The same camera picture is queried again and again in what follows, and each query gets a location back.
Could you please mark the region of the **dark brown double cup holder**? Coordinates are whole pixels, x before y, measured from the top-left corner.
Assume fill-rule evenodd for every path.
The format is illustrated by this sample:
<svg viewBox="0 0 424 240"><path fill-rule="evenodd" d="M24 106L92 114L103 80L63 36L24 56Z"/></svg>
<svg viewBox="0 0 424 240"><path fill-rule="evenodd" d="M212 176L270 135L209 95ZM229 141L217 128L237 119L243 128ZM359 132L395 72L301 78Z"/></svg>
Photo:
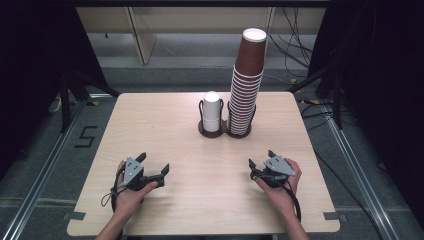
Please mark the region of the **dark brown double cup holder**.
<svg viewBox="0 0 424 240"><path fill-rule="evenodd" d="M256 113L256 107L253 107L253 110L247 115L247 120L240 122L236 112L231 108L228 108L228 118L224 120L222 118L224 102L220 100L220 116L221 119L221 128L217 132L207 132L203 129L202 120L205 118L203 114L203 100L199 101L198 109L200 114L200 121L198 122L198 131L201 135L207 138L217 138L222 134L227 134L232 138L245 138L247 137L252 130L252 121Z"/></svg>

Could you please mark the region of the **black tripod stand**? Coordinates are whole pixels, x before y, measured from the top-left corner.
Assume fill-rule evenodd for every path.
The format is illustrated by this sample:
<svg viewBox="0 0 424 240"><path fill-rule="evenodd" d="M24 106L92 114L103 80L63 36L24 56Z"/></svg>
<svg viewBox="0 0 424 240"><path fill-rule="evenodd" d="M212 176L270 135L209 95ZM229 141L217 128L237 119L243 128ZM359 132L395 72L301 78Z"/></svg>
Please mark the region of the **black tripod stand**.
<svg viewBox="0 0 424 240"><path fill-rule="evenodd" d="M72 93L77 101L87 101L89 93L86 85L107 93L113 97L118 97L120 92L109 87L106 83L90 77L89 75L74 69L67 69L60 79L60 100L62 112L62 132L65 132L71 124L70 100L69 94Z"/></svg>
<svg viewBox="0 0 424 240"><path fill-rule="evenodd" d="M315 91L315 95L319 99L327 98L332 94L333 103L333 121L339 129L342 129L341 123L341 80L339 71L341 70L343 53L341 50L335 50L331 53L329 63L317 71L316 73L308 76L302 82L295 84L288 89L288 92L295 93L298 90L312 84L319 80L320 83Z"/></svg>

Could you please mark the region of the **person's right hand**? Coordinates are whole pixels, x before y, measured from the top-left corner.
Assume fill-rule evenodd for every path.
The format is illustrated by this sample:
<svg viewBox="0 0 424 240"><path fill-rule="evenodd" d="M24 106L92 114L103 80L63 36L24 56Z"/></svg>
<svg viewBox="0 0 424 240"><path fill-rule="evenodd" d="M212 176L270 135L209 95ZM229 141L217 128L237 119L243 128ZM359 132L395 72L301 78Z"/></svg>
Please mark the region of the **person's right hand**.
<svg viewBox="0 0 424 240"><path fill-rule="evenodd" d="M292 168L295 175L290 176L283 187L271 188L262 179L257 177L254 177L253 180L265 192L283 221L288 221L289 219L297 220L298 217L295 203L286 189L289 189L293 194L296 194L302 172L299 165L294 160L285 158L285 161Z"/></svg>

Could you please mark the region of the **person's left hand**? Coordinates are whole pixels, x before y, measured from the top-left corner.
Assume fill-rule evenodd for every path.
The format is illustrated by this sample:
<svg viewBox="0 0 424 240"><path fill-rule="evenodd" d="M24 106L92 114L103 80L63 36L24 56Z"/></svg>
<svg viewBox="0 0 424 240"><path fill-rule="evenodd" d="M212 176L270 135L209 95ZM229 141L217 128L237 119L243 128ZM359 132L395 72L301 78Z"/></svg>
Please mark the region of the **person's left hand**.
<svg viewBox="0 0 424 240"><path fill-rule="evenodd" d="M151 182L138 191L119 188L114 214L117 216L131 216L134 214L140 207L144 197L153 191L157 185L157 182Z"/></svg>

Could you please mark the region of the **stack of brown paper cups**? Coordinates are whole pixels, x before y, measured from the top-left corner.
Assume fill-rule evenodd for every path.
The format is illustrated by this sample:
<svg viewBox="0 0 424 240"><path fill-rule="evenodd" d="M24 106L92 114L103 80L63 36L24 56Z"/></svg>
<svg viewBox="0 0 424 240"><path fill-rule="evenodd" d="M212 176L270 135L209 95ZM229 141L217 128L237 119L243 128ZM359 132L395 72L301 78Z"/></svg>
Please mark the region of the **stack of brown paper cups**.
<svg viewBox="0 0 424 240"><path fill-rule="evenodd" d="M256 111L262 74L245 75L233 68L230 100L228 101L228 131L233 135L247 135Z"/></svg>

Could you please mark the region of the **dark curtain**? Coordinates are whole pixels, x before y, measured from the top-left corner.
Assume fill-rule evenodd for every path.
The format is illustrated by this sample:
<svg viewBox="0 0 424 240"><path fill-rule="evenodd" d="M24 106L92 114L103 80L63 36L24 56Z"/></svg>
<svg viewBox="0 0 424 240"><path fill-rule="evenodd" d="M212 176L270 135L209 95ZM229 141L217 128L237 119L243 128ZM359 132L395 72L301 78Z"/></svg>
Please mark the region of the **dark curtain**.
<svg viewBox="0 0 424 240"><path fill-rule="evenodd" d="M0 178L38 128L63 77L76 90L107 85L76 8L0 0Z"/></svg>
<svg viewBox="0 0 424 240"><path fill-rule="evenodd" d="M335 60L346 99L424 230L424 0L328 0L309 73Z"/></svg>

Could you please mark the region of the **metal floor rail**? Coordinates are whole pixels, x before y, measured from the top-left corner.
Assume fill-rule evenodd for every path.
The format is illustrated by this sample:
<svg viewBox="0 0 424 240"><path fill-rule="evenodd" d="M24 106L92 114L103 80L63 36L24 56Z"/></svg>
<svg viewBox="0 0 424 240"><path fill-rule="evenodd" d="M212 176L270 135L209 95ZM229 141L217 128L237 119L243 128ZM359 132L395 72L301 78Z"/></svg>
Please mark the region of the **metal floor rail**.
<svg viewBox="0 0 424 240"><path fill-rule="evenodd" d="M371 186L371 183L361 167L349 141L347 140L344 132L336 124L334 110L332 110L329 106L322 106L321 109L326 112L329 128L339 145L339 148L347 162L347 165L349 166L365 203L367 204L369 213L371 214L382 239L400 240L392 220Z"/></svg>
<svg viewBox="0 0 424 240"><path fill-rule="evenodd" d="M24 157L0 180L0 240L85 240L67 226L99 146L114 100L71 107L62 132L61 114L50 114Z"/></svg>

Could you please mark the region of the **beige wooden shelf unit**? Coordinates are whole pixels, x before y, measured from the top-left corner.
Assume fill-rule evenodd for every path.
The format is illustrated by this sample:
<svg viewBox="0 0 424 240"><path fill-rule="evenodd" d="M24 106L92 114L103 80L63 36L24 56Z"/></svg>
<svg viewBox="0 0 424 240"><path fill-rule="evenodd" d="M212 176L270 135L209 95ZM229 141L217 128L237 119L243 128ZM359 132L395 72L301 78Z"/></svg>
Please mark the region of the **beige wooden shelf unit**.
<svg viewBox="0 0 424 240"><path fill-rule="evenodd" d="M141 64L149 62L156 35L239 34L271 26L272 7L77 7L87 33L131 34Z"/></svg>

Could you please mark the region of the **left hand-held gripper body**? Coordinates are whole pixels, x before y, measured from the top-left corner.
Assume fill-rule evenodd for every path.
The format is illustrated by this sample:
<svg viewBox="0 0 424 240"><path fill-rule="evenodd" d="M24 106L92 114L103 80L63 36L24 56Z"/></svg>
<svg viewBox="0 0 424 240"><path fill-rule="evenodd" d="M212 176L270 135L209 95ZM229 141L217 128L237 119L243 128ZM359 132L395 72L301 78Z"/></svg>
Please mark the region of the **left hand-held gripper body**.
<svg viewBox="0 0 424 240"><path fill-rule="evenodd" d="M117 187L125 187L132 191L139 191L147 184L147 177L144 175L144 165L128 157L124 165L118 170L118 176L122 176L122 180L118 180Z"/></svg>

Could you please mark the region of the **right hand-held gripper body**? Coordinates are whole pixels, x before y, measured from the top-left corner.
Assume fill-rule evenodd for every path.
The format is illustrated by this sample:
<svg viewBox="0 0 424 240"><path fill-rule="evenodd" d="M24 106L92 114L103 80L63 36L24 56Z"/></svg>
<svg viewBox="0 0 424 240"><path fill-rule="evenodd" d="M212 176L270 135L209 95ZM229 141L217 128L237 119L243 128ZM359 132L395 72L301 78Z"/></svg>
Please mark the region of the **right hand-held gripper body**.
<svg viewBox="0 0 424 240"><path fill-rule="evenodd" d="M274 156L264 161L265 168L257 177L262 179L269 187L282 187L289 177L296 173L282 156Z"/></svg>

